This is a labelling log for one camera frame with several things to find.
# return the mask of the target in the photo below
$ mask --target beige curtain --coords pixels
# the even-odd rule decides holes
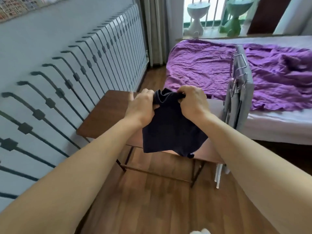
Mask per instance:
[[[140,0],[150,65],[166,64],[169,54],[166,0]]]

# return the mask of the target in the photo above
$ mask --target person's left hand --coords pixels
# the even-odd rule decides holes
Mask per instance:
[[[133,92],[130,92],[128,108],[124,117],[138,123],[141,128],[147,126],[152,121],[154,109],[159,107],[159,105],[153,105],[153,97],[153,90],[144,89],[135,98]]]

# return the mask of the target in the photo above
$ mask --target wooden floor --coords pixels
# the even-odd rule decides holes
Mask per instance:
[[[162,89],[165,67],[150,70],[142,88]],[[129,147],[120,155],[124,160]],[[190,179],[191,160],[165,153],[144,154],[134,149],[129,165]],[[188,183],[127,170],[114,165],[91,211],[82,234],[173,233],[207,228],[211,234],[278,233],[249,201],[232,174],[214,182],[216,165],[207,164],[193,189]]]

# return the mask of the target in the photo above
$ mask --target colorful mosaic picture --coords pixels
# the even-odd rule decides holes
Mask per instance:
[[[0,0],[0,23],[60,0]]]

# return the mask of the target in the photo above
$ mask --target white bed sheet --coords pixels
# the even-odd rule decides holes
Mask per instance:
[[[285,36],[209,40],[224,43],[277,44],[312,49],[312,36]],[[312,145],[312,109],[292,112],[251,111],[242,133],[251,139]]]

